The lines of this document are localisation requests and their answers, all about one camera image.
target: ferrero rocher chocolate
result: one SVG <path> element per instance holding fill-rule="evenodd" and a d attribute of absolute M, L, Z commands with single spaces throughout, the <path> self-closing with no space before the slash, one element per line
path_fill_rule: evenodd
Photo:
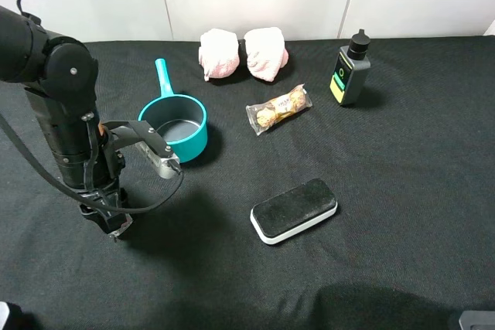
<path fill-rule="evenodd" d="M 247 118 L 257 135 L 286 117 L 312 106 L 312 102 L 302 86 L 303 84 L 298 85 L 289 93 L 273 98 L 264 104 L 246 106 Z"/>
<path fill-rule="evenodd" d="M 261 111 L 258 111 L 256 114 L 256 121 L 263 128 L 269 128 L 275 123 L 276 115 L 275 111 L 269 110 L 268 108 L 264 108 Z"/>

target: black table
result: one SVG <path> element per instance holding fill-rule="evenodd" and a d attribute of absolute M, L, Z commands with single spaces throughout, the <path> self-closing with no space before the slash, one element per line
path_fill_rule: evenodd
<path fill-rule="evenodd" d="M 352 108 L 329 91 L 346 43 L 287 43 L 273 84 L 241 68 L 204 82 L 197 43 L 89 44 L 104 120 L 158 96 L 164 57 L 175 90 L 207 107 L 209 144 L 176 196 L 113 243 L 0 133 L 0 299 L 49 329 L 439 329 L 495 310 L 495 38 L 374 40 Z M 257 137 L 245 106 L 300 83 L 314 107 Z M 0 108 L 56 172 L 19 85 L 0 84 Z M 125 156 L 134 206 L 170 189 Z M 251 207 L 316 177 L 339 212 L 264 245 Z"/>

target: bottle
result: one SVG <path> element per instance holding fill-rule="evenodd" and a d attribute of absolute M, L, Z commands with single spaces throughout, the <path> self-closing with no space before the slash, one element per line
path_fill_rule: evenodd
<path fill-rule="evenodd" d="M 339 49 L 339 57 L 330 81 L 330 90 L 340 106 L 353 104 L 363 89 L 371 63 L 366 57 L 370 38 L 360 29 L 349 46 Z"/>

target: pink towel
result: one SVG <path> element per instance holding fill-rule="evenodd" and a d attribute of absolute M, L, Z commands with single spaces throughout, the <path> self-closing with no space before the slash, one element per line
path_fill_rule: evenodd
<path fill-rule="evenodd" d="M 278 27 L 255 29 L 247 32 L 244 39 L 247 68 L 254 77 L 272 82 L 288 62 L 282 31 Z"/>
<path fill-rule="evenodd" d="M 239 43 L 233 32 L 211 29 L 201 36 L 200 65 L 204 80 L 220 79 L 231 75 L 239 66 Z"/>

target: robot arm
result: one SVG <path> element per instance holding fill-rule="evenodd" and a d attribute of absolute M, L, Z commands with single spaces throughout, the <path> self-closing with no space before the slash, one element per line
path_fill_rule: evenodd
<path fill-rule="evenodd" d="M 18 15 L 0 6 L 0 80 L 26 86 L 67 186 L 44 171 L 1 115 L 0 126 L 44 179 L 80 203 L 85 218 L 118 236 L 134 214 L 164 202 L 129 208 L 119 185 L 125 167 L 121 148 L 137 144 L 163 178 L 180 174 L 176 189 L 183 174 L 177 156 L 159 134 L 149 130 L 146 121 L 100 122 L 94 90 L 97 74 L 97 61 L 83 43 L 45 30 L 33 15 Z"/>

